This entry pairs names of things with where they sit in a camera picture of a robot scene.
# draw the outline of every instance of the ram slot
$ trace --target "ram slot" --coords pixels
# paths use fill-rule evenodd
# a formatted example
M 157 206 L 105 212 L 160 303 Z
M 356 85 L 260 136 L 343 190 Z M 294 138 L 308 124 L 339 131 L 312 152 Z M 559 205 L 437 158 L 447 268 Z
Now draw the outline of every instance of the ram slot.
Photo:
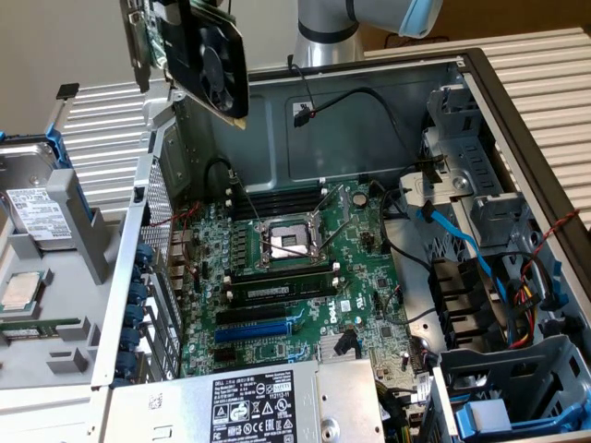
M 298 214 L 314 210 L 321 202 L 322 194 L 319 188 L 296 191 L 282 191 L 250 196 L 257 213 L 262 218 L 280 215 Z M 250 203 L 244 196 L 238 196 L 235 201 L 234 220 L 250 220 L 256 215 Z

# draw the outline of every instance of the metal panel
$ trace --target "metal panel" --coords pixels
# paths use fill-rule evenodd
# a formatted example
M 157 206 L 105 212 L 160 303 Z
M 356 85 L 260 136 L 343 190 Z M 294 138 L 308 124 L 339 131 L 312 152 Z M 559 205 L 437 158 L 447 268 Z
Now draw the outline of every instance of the metal panel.
M 591 228 L 591 39 L 582 29 L 376 51 L 393 54 L 480 47 Z
M 151 82 L 165 91 L 164 81 Z M 146 95 L 135 83 L 80 88 L 60 130 L 82 190 L 106 221 L 127 211 L 138 157 L 148 150 Z

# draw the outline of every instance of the cpu socket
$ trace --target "cpu socket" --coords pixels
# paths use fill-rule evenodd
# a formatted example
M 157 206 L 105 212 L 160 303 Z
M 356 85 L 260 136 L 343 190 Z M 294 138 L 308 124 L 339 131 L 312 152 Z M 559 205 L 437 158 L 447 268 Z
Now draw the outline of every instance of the cpu socket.
M 261 229 L 257 229 L 262 240 L 259 265 L 269 267 L 273 261 L 304 256 L 317 259 L 320 256 L 321 244 L 319 224 L 318 214 L 264 221 Z
M 301 254 L 310 253 L 310 235 L 308 227 L 305 224 L 295 224 L 293 226 L 271 227 L 272 246 L 279 246 L 283 249 L 270 246 L 271 260 L 290 257 L 302 257 Z

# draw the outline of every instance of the motherboard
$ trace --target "motherboard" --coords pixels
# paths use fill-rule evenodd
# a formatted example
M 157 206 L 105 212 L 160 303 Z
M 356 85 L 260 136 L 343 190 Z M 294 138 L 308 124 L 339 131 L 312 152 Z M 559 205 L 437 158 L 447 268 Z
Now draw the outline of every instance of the motherboard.
M 370 184 L 243 195 L 199 207 L 177 229 L 181 377 L 368 358 L 385 384 L 416 384 L 407 327 L 393 324 L 405 321 L 403 295 Z

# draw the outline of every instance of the black pcie slot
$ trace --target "black pcie slot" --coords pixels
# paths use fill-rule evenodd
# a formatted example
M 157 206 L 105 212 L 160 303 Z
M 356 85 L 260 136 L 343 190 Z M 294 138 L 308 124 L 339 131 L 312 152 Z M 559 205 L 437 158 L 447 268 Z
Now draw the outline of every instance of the black pcie slot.
M 227 366 L 227 367 L 217 367 L 213 369 L 213 374 L 221 374 L 222 372 L 231 372 L 231 371 L 241 371 L 243 369 L 254 369 L 256 367 L 265 367 L 265 366 L 273 366 L 273 365 L 285 365 L 287 364 L 286 359 L 279 359 L 279 360 L 271 360 L 269 362 L 262 362 L 262 363 L 252 363 L 250 365 L 235 365 L 235 366 Z
M 251 321 L 271 320 L 287 316 L 283 306 L 254 307 L 250 309 L 230 309 L 215 315 L 216 325 L 230 325 L 232 323 L 248 323 Z

